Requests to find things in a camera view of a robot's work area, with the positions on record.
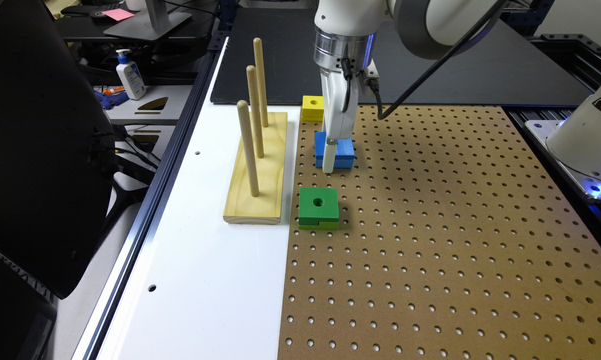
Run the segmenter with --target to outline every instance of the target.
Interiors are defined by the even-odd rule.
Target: bottle
[[[144,81],[140,76],[140,70],[135,62],[130,61],[127,58],[129,49],[116,50],[118,53],[118,61],[120,64],[116,66],[116,71],[122,81],[122,85],[129,95],[131,100],[140,100],[141,97],[147,92],[147,88],[144,86]]]

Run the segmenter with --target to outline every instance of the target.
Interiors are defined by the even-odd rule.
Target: pegboard
[[[375,111],[330,175],[300,125],[278,358],[601,359],[601,248],[502,109]],[[302,186],[338,230],[298,228]]]

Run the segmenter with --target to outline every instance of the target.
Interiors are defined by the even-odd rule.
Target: cable
[[[105,148],[107,150],[115,150],[121,153],[126,153],[126,154],[131,154],[131,155],[135,155],[138,157],[138,159],[142,160],[143,163],[153,167],[154,169],[158,168],[158,165],[154,164],[153,162],[151,162],[151,160],[147,159],[146,156],[140,154],[137,151],[132,151],[132,150],[127,150],[127,149],[123,149],[123,148],[118,148],[118,147],[113,147],[113,148]]]
[[[175,6],[177,6],[177,8],[176,8],[176,9],[178,9],[178,8],[180,8],[180,7],[183,7],[183,8],[187,8],[187,9],[191,9],[191,10],[197,10],[197,11],[201,11],[201,12],[206,12],[207,14],[211,14],[211,15],[215,16],[216,18],[218,18],[219,20],[222,20],[222,19],[220,19],[220,16],[218,16],[216,13],[214,13],[214,12],[211,12],[211,11],[207,11],[207,10],[203,10],[203,9],[194,8],[194,7],[191,7],[191,6],[185,6],[184,4],[178,4],[178,3],[174,3],[174,2],[171,2],[171,1],[167,1],[167,0],[161,0],[161,1],[162,1],[162,2],[164,2],[164,3],[166,3],[166,4],[170,4],[170,5],[175,5]]]
[[[458,42],[453,45],[451,49],[438,61],[436,61],[424,74],[420,76],[418,80],[416,80],[399,98],[396,100],[389,108],[382,112],[382,100],[380,99],[380,89],[378,85],[378,81],[373,79],[369,82],[369,88],[373,91],[373,94],[376,97],[376,105],[378,107],[378,120],[384,120],[387,116],[391,115],[398,106],[400,106],[414,91],[422,85],[433,73],[435,73],[444,63],[447,62],[453,55],[455,55],[460,48],[462,48],[472,37],[474,37],[482,27],[491,20],[491,18],[504,6],[507,0],[498,0],[493,6],[487,11],[478,22],[473,25],[473,27],[460,39]]]
[[[342,104],[342,112],[347,112],[349,109],[349,98],[351,97],[351,79],[353,78],[353,71],[351,71],[351,60],[344,58],[341,61],[342,64],[342,75],[347,80],[347,92],[344,94],[344,103]]]
[[[156,166],[155,164],[153,164],[153,163],[152,163],[152,162],[151,162],[151,161],[150,161],[148,158],[146,158],[144,155],[142,155],[142,154],[140,153],[140,151],[138,151],[138,150],[135,148],[135,146],[133,146],[133,145],[132,145],[132,144],[131,144],[131,143],[130,143],[128,140],[127,140],[127,138],[129,138],[129,139],[133,140],[133,138],[132,138],[131,136],[127,135],[126,137],[124,137],[124,136],[122,136],[122,135],[119,135],[119,134],[116,134],[116,133],[97,133],[97,134],[95,134],[95,136],[115,136],[115,137],[117,137],[118,139],[120,139],[120,140],[124,141],[125,143],[127,143],[127,145],[129,145],[129,147],[132,149],[132,150],[131,150],[131,151],[132,151],[131,153],[133,153],[134,155],[138,156],[138,158],[140,158],[140,160],[142,160],[142,158],[144,157],[144,158],[145,158],[147,161],[149,161],[149,162],[147,163],[148,165],[151,165],[151,166],[153,166],[153,167],[157,168],[157,166]],[[158,161],[162,162],[162,159],[160,159],[159,157],[157,157],[157,156],[156,156],[156,155],[155,155],[153,152],[151,152],[151,151],[145,151],[145,152],[146,152],[147,154],[149,154],[149,155],[153,156],[154,158],[156,158],[156,160],[158,160]]]

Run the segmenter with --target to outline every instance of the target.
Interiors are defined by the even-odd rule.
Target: desk
[[[217,8],[217,2],[194,1],[187,6],[199,7],[203,10],[213,12]],[[187,11],[191,13],[191,18],[173,29],[164,38],[158,40],[158,42],[195,42],[204,41],[209,38],[215,21],[213,15],[195,10]],[[89,16],[63,17],[56,20],[55,25],[64,41],[67,42],[143,42],[142,40],[123,39],[104,35],[103,31],[115,25],[115,22],[95,23]]]
[[[299,110],[270,107],[289,115],[283,223],[228,225],[221,215],[240,135],[235,108],[213,105],[207,92],[99,359],[276,358]]]

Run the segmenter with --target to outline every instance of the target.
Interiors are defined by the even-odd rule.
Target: green block
[[[298,222],[302,226],[333,226],[340,221],[338,190],[327,188],[300,188]]]
[[[338,230],[338,222],[323,221],[318,225],[298,225],[300,230]]]

